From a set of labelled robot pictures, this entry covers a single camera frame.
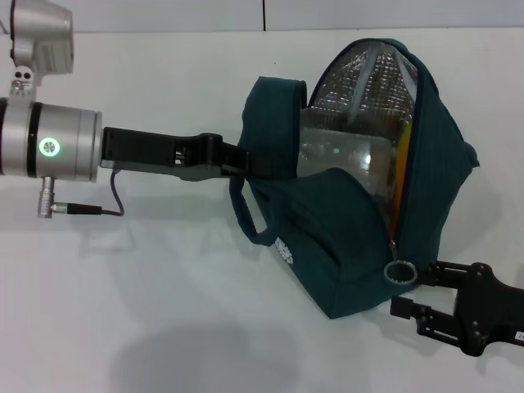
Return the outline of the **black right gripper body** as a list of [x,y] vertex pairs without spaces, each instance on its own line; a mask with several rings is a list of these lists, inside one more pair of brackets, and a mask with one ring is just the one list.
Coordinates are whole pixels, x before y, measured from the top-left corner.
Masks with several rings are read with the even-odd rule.
[[502,283],[487,264],[475,263],[459,285],[454,319],[459,348],[478,357],[495,342],[523,345],[523,290]]

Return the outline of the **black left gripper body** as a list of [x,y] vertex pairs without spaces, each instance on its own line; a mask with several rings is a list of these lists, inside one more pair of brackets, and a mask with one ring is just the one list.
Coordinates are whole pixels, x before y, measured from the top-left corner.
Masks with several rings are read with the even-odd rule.
[[106,127],[100,166],[165,174],[185,181],[220,178],[222,142],[216,134],[178,137]]

